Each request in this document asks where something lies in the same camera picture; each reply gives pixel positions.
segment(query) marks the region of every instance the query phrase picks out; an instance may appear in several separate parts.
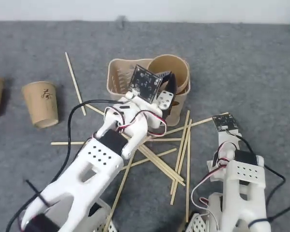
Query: plastic basket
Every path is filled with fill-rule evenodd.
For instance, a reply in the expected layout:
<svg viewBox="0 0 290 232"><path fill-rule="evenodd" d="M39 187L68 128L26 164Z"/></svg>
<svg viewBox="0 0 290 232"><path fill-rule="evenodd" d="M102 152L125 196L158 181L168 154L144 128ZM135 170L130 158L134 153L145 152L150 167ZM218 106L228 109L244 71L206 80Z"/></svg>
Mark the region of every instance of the plastic basket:
<svg viewBox="0 0 290 232"><path fill-rule="evenodd" d="M106 89L112 100L119 100L128 91L128 85L135 66L138 64L147 68L153 59L113 59L108 65ZM180 119L180 112L190 92L190 78L185 89L175 96L170 115L166 118L168 126L176 126Z"/></svg>

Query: red and white wire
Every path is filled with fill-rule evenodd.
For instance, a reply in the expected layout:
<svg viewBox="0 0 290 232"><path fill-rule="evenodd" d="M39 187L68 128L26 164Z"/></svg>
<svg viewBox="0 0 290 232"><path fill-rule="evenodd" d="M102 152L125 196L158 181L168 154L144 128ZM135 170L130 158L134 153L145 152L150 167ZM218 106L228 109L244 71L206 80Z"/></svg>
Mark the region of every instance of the red and white wire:
<svg viewBox="0 0 290 232"><path fill-rule="evenodd" d="M218 164L218 161L222 159L219 157L219 152L225 146L225 144L232 144L235 147L235 149L237 149L236 145L230 141L225 141L222 144L220 144L218 149L214 152L214 155L213 155L213 160L214 160L215 154L217 153L217 163L216 164Z"/></svg>
<svg viewBox="0 0 290 232"><path fill-rule="evenodd" d="M148 131L148 134L153 135L153 136L155 136L155 137L162 137L162 136L165 135L165 133L166 133L166 131L167 131L167 128L168 128L168 127L167 127L167 124L166 124L166 121L165 121L162 117L160 117L159 115L157 115L157 114L155 114L154 112L149 111L149 110L141 110L141 111L137 112L137 113L135 114L135 116L133 117L133 119L130 121L130 123L125 124L125 125L122 125L122 126L119 126L117 129L118 129L118 130L124 130L124 129L127 128L128 126L132 125L132 124L136 121L136 118L137 118L137 116L138 116L140 113L143 113L143 115L144 115L145 117L146 117L146 114L145 114L145 113L149 113L149 114L153 115L154 117L156 117L157 119L159 119L160 122L164 125L164 133L154 133L154 132Z"/></svg>
<svg viewBox="0 0 290 232"><path fill-rule="evenodd" d="M192 192L191 192L191 202L194 204L194 206L195 207L197 207L197 208L199 208L199 209L203 209L203 210L205 210L206 212L208 212L208 213L210 213L212 216L213 216L213 218L214 218L214 220L215 220L215 222L216 222L216 226L217 226L217 229L219 230L219 225L218 225L218 221L217 221L217 218L216 218L216 216L214 215L214 213L210 210L210 209L208 209L208 208L205 208L205 207L201 207L201 206L199 206L199 205L197 205L195 202L194 202L194 200L193 200L193 193L194 193L194 191L201 185L201 184L203 184L207 179L209 179L215 172L217 172L217 171L219 171L220 169L222 169L222 168L226 168L227 166L226 165L220 165L219 167L217 167L216 169L214 169L214 170L212 170L212 171L210 171L205 177L203 177L203 179L197 184L197 186L196 187L194 187L193 188L193 190L192 190Z"/></svg>

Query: black wire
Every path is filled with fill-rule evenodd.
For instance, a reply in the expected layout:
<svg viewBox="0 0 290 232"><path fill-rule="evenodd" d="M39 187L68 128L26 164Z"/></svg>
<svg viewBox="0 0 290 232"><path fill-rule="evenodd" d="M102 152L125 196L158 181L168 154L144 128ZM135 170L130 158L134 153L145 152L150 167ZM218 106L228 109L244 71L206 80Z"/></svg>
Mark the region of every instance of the black wire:
<svg viewBox="0 0 290 232"><path fill-rule="evenodd" d="M38 195L41 201L49 208L51 205L45 200L45 198L40 194L37 188L27 179L25 182L29 185L29 187Z"/></svg>
<svg viewBox="0 0 290 232"><path fill-rule="evenodd" d="M62 171L65 169L65 167L67 166L67 163L68 163L68 160L69 160L69 157L70 157L70 152L71 152L71 120L72 120L72 116L74 114L74 112L84 106L84 105L87 105L87 104L91 104L91 103L112 103L112 104L124 104L125 102L119 102L119 101L113 101L113 100L89 100L89 101L85 101L83 103L80 103L78 104L77 106L75 106L70 114L69 114L69 118L68 118L68 151L67 151L67 155L66 155L66 158L62 164L62 166L60 167L59 171L56 173L56 175L54 176L54 178L51 180L50 183L56 181L58 179L58 177L61 175ZM19 210L12 216L12 218L10 219L10 221L8 222L7 226L6 226L6 229L5 229L5 232L9 232L10 229L11 229L11 226L13 224L13 222L18 218L18 216L21 214L21 212L23 212L27 207L28 205L36 198L38 197L38 194L34 194L29 200L26 201L26 203L24 203L20 208Z"/></svg>
<svg viewBox="0 0 290 232"><path fill-rule="evenodd" d="M241 137L241 136L239 136L239 135L236 135L236 134L232 134L232 133L230 133L228 130L226 130L226 132L227 132L228 134L233 135L233 136L239 138L240 140L242 140L242 141L246 144L246 146L247 146L247 148L249 149L249 151L250 151L253 155L256 155L256 154L253 152L253 150L252 150L252 148L251 148L251 146L250 146L250 144L248 143L247 140L245 140L243 137ZM279 183L275 188L272 189L272 191L270 192L270 194L268 195L268 197L267 197L267 199L266 199L266 201L265 201L265 207L266 207L266 210L267 210L271 198L273 197L274 193L275 193L275 192L276 192L276 191L277 191L281 186L283 186L283 185L286 183L286 178L285 178L282 174L280 174L280 173L274 171L273 169L271 169L269 166L264 165L264 167L265 167L267 170L269 170L270 172L272 172L273 174L279 176L279 177L282 179L282 182L280 182L280 183ZM284 210L278 212L278 213L275 214L274 216L271 216L271 217L268 217L268 218L259 218L259 219L253 220L252 222L249 223L248 227L250 228L253 224L255 224L255 223L257 223L257 222L262 222L262 221L268 221L268 222L271 223L271 222L274 221L276 218L278 218L278 217L284 215L285 213L287 213L287 212L289 212L289 211L290 211L290 206L287 207L286 209L284 209Z"/></svg>
<svg viewBox="0 0 290 232"><path fill-rule="evenodd" d="M269 206L269 203L270 203L270 200L271 198L273 197L274 193L281 187L283 186L285 183L286 183L286 178L282 175L282 174L279 174L278 172L274 171L273 169L271 169L269 166L267 165L264 165L264 167L269 170L271 173L274 173L275 175L279 176L282 181L276 185L275 188L272 189L272 191L270 192L270 194L267 196L266 198L266 201L265 201L265 208L266 210L268 209L268 206Z"/></svg>
<svg viewBox="0 0 290 232"><path fill-rule="evenodd" d="M256 219L256 220L254 220L254 221L252 221L251 223L248 224L248 228L250 228L253 224L255 224L257 222L262 222L262 221L268 221L269 222L269 219L268 218Z"/></svg>

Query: cable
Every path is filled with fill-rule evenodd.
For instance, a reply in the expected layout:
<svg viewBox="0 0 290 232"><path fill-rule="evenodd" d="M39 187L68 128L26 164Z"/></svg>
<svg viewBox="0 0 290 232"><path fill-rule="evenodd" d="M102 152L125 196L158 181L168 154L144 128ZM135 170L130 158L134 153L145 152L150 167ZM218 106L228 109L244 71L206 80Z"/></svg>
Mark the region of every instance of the cable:
<svg viewBox="0 0 290 232"><path fill-rule="evenodd" d="M62 166L60 167L59 171L56 173L56 175L54 176L54 178L51 180L50 183L56 181L58 179L58 177L61 175L62 171L64 170L64 168L67 166L69 157L70 157L70 152L71 152L71 120L72 120L72 116L74 114L74 112L87 104L91 104L91 103L111 103L111 104L124 104L125 102L120 102L120 101L113 101L113 100L89 100L89 101L85 101L83 103L80 103L78 105L76 105L70 112L69 114L69 118L68 118L68 151L67 151L67 155L66 158L62 164ZM13 222L18 218L18 216L21 214L21 212L23 212L28 205L36 198L38 197L38 194L34 194L29 200L27 200L20 208L19 210L12 216L12 218L10 219L10 221L8 222L5 232L9 232L11 229L11 226L13 224Z"/></svg>
<svg viewBox="0 0 290 232"><path fill-rule="evenodd" d="M213 165L212 165L212 167L215 167L215 166L217 165L217 161L218 161L218 159L219 159L219 151L223 148L223 146L224 146L225 144L228 144L228 143L232 144L232 145L235 147L235 150L237 150L236 145L235 145L234 143L232 143L232 142L225 141L225 142L223 142L222 144L220 144L219 147L218 147L218 149L217 149L217 151L214 153L214 157L213 157Z"/></svg>
<svg viewBox="0 0 290 232"><path fill-rule="evenodd" d="M241 137L241 136L239 136L239 135L236 135L236 134L232 134L232 133L230 133L228 130L226 130L226 132L227 132L228 134L233 135L233 136L239 138L240 140L242 140L242 141L246 144L246 146L247 146L247 148L249 149L249 151L250 151L253 155L256 155L256 154L254 153L254 151L252 150L252 148L251 148L251 146L250 146L250 144L249 144L249 142L248 142L247 140L245 140L243 137ZM286 178L285 178L282 174L280 174L280 173L274 171L273 169L271 169L269 166L264 165L264 167L265 167L267 170L269 170L270 172L272 172L273 174L277 175L278 177L280 177L280 178L282 179L282 182L280 182L280 183L279 183L275 188L273 188L272 191L270 192L270 194L268 195L268 197L266 198L266 201L265 201L265 207L266 207L266 210L267 210L271 198L273 197L274 193L275 193L275 192L276 192L276 191L277 191L281 186L283 186L283 185L286 183ZM287 212L289 212L289 211L290 211L290 206L287 207L286 209L281 210L280 212L276 213L274 216L271 216L271 217L268 217L268 218L259 218L259 219L256 219L256 220L252 221L251 223L249 223L248 227L250 228L250 227L251 227L252 225L254 225L255 223L257 223L257 222L262 222L262 221L268 221L269 223L271 223L271 222L273 222L276 218L278 218L278 217L284 215L285 213L287 213Z"/></svg>
<svg viewBox="0 0 290 232"><path fill-rule="evenodd" d="M133 119L132 119L128 124L118 127L118 130L124 130L124 129L127 128L128 126L132 125L132 124L136 121L136 117L137 117L140 113L143 113L143 114L144 114L144 113L149 113L149 114L153 115L154 117L156 117L157 119L159 119L160 122L164 125L164 132L163 132L163 133L155 133L155 132L152 132L152 131L148 131L148 133L149 133L150 135L153 135L153 136L156 136L156 137L162 137L162 136L164 136L164 134L166 133L167 128L168 128L166 121L165 121L162 117L160 117L159 115L157 115L156 113L154 113L154 112L152 112L152 111L150 111L150 110L140 110L139 112L137 112L137 113L135 114L135 116L133 117Z"/></svg>
<svg viewBox="0 0 290 232"><path fill-rule="evenodd" d="M218 224L218 220L217 220L216 216L215 216L214 213L213 213L211 210L209 210L208 208L204 208L204 207L198 206L198 205L194 202L194 200L193 200L193 193L194 193L194 191L195 191L195 190L196 190L196 189L197 189L201 184L203 184L203 183L204 183L208 178L210 178L210 177L211 177L215 172L219 171L219 170L222 169L222 168L226 168L226 167L227 167L226 165L220 165L219 167L213 169L213 170L210 171L208 174L206 174L206 176L204 176L204 177L202 178L202 180L197 184L197 186L193 188L193 190L192 190L192 192L191 192L191 195L190 195L191 202L194 204L195 207L197 207L197 208L199 208L199 209L203 209L203 210L205 210L206 212L210 213L210 214L213 216L213 218L214 218L214 220L215 220L215 222L216 222L217 230L219 230L219 224Z"/></svg>

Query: wooden stick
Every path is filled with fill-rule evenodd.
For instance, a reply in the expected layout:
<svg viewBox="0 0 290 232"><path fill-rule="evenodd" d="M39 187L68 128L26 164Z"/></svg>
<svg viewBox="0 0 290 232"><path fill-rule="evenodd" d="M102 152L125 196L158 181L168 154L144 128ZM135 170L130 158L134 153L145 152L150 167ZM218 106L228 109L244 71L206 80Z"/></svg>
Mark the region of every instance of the wooden stick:
<svg viewBox="0 0 290 232"><path fill-rule="evenodd" d="M73 80L73 83L74 83L74 87L75 87L75 90L76 90L76 94L77 94L77 97L78 97L78 101L79 101L79 103L83 103L82 98L81 98L81 94L79 93L79 90L78 90L78 86L77 86L77 83L76 83L76 79L75 79L75 76L74 76L74 72L73 72L73 69L72 69L70 58L69 58L67 52L65 52L65 54L66 54L66 59L67 59L67 63L68 63L68 66L69 66L70 74L71 74L71 77L72 77L72 80ZM85 107L83 107L83 106L82 106L82 111L83 111L84 116L86 116Z"/></svg>
<svg viewBox="0 0 290 232"><path fill-rule="evenodd" d="M157 156L158 156L158 157L161 157L161 156L164 156L164 155L170 154L170 153L172 153L172 152L174 152L174 151L176 151L176 150L177 150L177 148L173 148L173 149L171 149L171 150L168 150L168 151L165 151L165 152L159 153L159 154L157 154ZM150 161L150 160L149 160L148 158L146 158L146 159L143 159L143 160L140 160L140 161L134 162L134 163L131 165L131 167L134 167L134 166L136 166L136 165L139 165L139 164L142 164L142 163L145 163L145 162L148 162L148 161Z"/></svg>
<svg viewBox="0 0 290 232"><path fill-rule="evenodd" d="M187 113L186 113L185 125L184 125L184 128L183 128L183 134L182 134L182 138L181 138L180 145L179 145L179 149L178 149L177 161L176 161L176 166L175 166L175 171L176 172L178 171L178 165L179 165L179 161L180 161L180 156L182 154L182 149L183 149L183 144L184 144L184 138L185 138L186 128L187 128L187 124L188 124L188 120L189 120L189 115L190 115L190 111L188 110ZM172 181L172 186L171 186L171 192L170 192L170 194L173 193L174 185L175 185L175 182Z"/></svg>
<svg viewBox="0 0 290 232"><path fill-rule="evenodd" d="M100 115L104 115L104 112L102 112L101 110L98 110L97 108L93 107L92 105L87 104L85 106L87 106L89 109L92 109L92 110L96 111Z"/></svg>
<svg viewBox="0 0 290 232"><path fill-rule="evenodd" d="M181 138L170 138L170 139L149 139L149 142L171 142L171 141L181 141Z"/></svg>
<svg viewBox="0 0 290 232"><path fill-rule="evenodd" d="M191 141L191 133L188 137L188 155L187 155L187 181L186 181L186 222L189 222L189 186L190 186L190 141Z"/></svg>
<svg viewBox="0 0 290 232"><path fill-rule="evenodd" d="M183 167L183 162L184 162L184 157L185 157L185 153L186 153L186 148L187 148L187 144L188 144L188 140L189 140L189 136L190 136L191 124L192 124L192 120L190 119L189 126L187 128L187 134L186 134L186 138L185 138L185 144L184 144L183 152L182 152L180 163L179 163L179 166L178 166L178 171L177 171L178 174L180 174L180 172L182 170L182 167ZM174 189L173 189L173 193L172 193L172 198L171 198L171 203L170 203L171 205L174 204L174 199L175 199L175 194L176 194L176 190L177 190L177 185L178 185L178 182L175 181Z"/></svg>
<svg viewBox="0 0 290 232"><path fill-rule="evenodd" d="M192 127L194 127L194 126L197 126L197 125L200 125L200 124L202 124L202 123L205 123L205 122L209 122L209 121L211 121L211 120L213 120L211 117L209 117L209 118L207 118L207 119L204 119L204 120L201 120L201 121L198 121L198 122L194 122L194 123L192 123ZM172 134L172 133L175 133L175 132L178 132L178 131L181 131L181 130L183 130L184 129L184 127L179 127L179 128L176 128L176 129L173 129L173 130L169 130L169 131L167 131L164 135L167 135L167 134Z"/></svg>
<svg viewBox="0 0 290 232"><path fill-rule="evenodd" d="M152 152L147 146L142 145L144 150L146 151L147 154L150 155L150 157L152 157L153 159L155 159L162 167L164 167L175 179L179 179L184 181L184 179L177 174L169 165L167 165L162 159L160 159L159 157L157 157L157 155Z"/></svg>
<svg viewBox="0 0 290 232"><path fill-rule="evenodd" d="M140 152L142 152L150 161L153 162L161 171L163 171L168 177L170 177L172 180L178 181L182 186L185 186L184 179L177 174L172 168L170 168L164 161L162 161L159 157L156 157L156 155L150 151L146 146L141 145L139 147Z"/></svg>
<svg viewBox="0 0 290 232"><path fill-rule="evenodd" d="M112 216L114 214L114 211L115 211L115 208L117 206L117 203L118 203L118 200L119 200L119 197L120 197L120 194L121 194L121 191L122 189L124 188L124 185L125 185L125 182L126 182L126 179L127 179L127 176L128 176L128 172L130 170L130 167L131 167L131 164L132 164L132 161L133 161L133 158L134 158L134 154L131 156L130 160L129 160L129 163L127 165L127 168L126 168L126 171L125 171L125 174L124 174L124 177L122 178L122 181L121 181L121 184L119 186L119 189L118 189L118 192L117 192L117 195L116 195L116 198L115 198L115 201L113 203L113 206L112 206L112 209L111 209L111 212L109 214L109 216L107 217L107 220L106 220L106 224L105 224L105 227L104 227L104 230L103 232L108 232L108 226L110 225L110 222L112 220Z"/></svg>

